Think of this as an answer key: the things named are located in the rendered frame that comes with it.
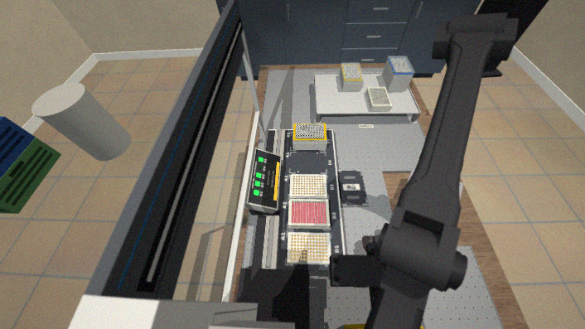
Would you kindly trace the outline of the yellow open-top bin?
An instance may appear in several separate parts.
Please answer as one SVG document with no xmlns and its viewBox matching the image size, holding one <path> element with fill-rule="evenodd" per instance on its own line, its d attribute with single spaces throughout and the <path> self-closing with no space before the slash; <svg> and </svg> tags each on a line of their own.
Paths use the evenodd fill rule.
<svg viewBox="0 0 585 329">
<path fill-rule="evenodd" d="M 365 324 L 344 325 L 344 329 L 363 329 Z"/>
</svg>

